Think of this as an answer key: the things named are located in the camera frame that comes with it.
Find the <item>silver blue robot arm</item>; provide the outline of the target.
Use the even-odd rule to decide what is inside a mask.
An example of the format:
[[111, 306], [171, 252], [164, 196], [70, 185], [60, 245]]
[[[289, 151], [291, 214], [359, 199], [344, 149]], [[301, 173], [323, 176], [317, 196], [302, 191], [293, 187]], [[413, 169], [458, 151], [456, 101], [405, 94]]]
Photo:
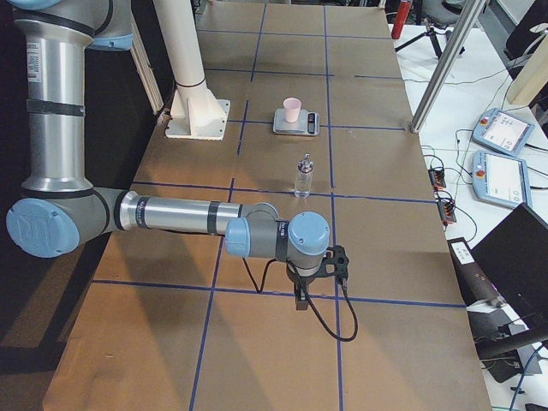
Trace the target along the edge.
[[97, 188], [85, 176], [85, 52], [126, 51], [133, 43], [128, 1], [15, 1], [14, 21], [27, 40], [31, 174], [8, 210], [16, 245], [55, 258], [104, 233], [161, 229], [221, 235], [228, 253], [283, 262], [296, 306], [312, 306], [310, 282], [326, 277], [334, 257], [330, 228], [318, 213], [281, 219], [267, 203], [150, 197]]

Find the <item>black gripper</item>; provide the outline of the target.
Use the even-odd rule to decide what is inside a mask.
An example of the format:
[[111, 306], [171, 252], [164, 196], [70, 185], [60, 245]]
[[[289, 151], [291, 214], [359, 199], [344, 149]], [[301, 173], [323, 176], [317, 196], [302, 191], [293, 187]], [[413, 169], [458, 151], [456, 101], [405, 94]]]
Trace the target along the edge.
[[302, 276], [293, 262], [286, 263], [286, 274], [294, 284], [295, 310], [308, 309], [309, 285], [316, 279], [316, 276]]

